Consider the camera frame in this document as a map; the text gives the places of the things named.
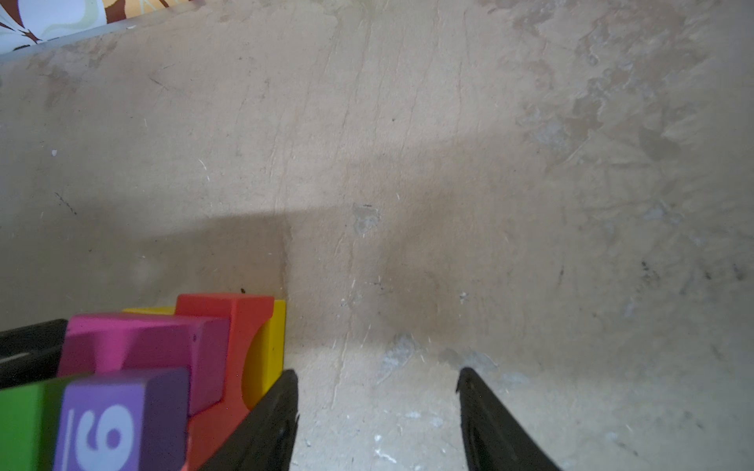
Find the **printed number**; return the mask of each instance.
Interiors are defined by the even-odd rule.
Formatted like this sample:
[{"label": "printed number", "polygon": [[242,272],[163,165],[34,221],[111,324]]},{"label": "printed number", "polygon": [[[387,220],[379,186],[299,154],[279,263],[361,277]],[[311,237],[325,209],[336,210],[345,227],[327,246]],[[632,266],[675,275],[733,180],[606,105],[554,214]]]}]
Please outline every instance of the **printed number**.
[{"label": "printed number", "polygon": [[[133,418],[122,405],[111,405],[100,416],[94,431],[96,447],[89,446],[87,437],[94,425],[94,412],[86,411],[76,427],[75,454],[78,465],[84,471],[120,471],[128,461],[133,447]],[[107,443],[111,431],[117,431],[120,439],[114,448]]]}]

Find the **white patch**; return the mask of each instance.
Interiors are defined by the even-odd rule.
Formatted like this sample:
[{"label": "white patch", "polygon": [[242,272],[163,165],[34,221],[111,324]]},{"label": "white patch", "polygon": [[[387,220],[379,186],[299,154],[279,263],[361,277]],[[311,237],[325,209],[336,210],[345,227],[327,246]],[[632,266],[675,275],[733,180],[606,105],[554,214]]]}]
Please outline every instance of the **white patch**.
[{"label": "white patch", "polygon": [[375,450],[375,455],[377,455],[377,457],[382,458],[383,460],[390,461],[392,464],[398,464],[398,461],[395,458],[393,458],[387,453],[382,453],[382,451],[379,448]]}]

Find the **concrete floor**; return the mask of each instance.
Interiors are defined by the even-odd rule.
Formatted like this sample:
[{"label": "concrete floor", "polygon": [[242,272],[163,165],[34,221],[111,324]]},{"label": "concrete floor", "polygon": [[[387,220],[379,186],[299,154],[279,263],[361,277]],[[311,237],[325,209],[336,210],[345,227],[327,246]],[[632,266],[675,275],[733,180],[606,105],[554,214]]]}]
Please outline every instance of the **concrete floor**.
[{"label": "concrete floor", "polygon": [[754,5],[228,0],[0,66],[0,328],[290,302],[293,469],[752,469]]}]

